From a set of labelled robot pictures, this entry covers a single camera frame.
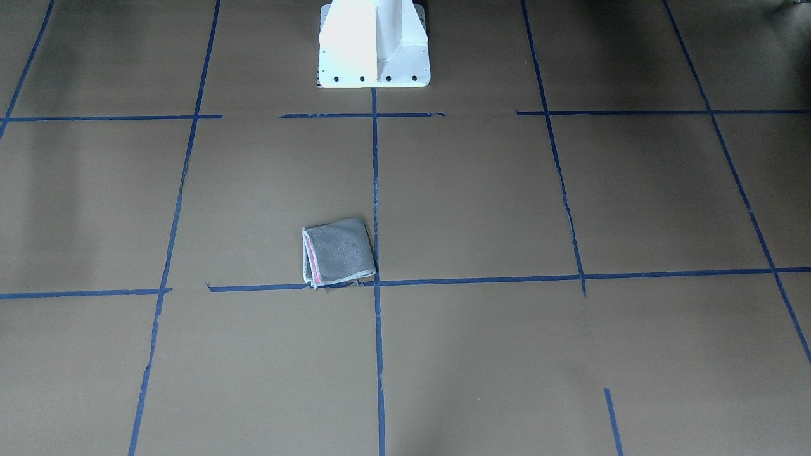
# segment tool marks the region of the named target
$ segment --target folded towel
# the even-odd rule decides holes
[[[357,218],[302,229],[304,282],[314,288],[375,275],[366,226]]]

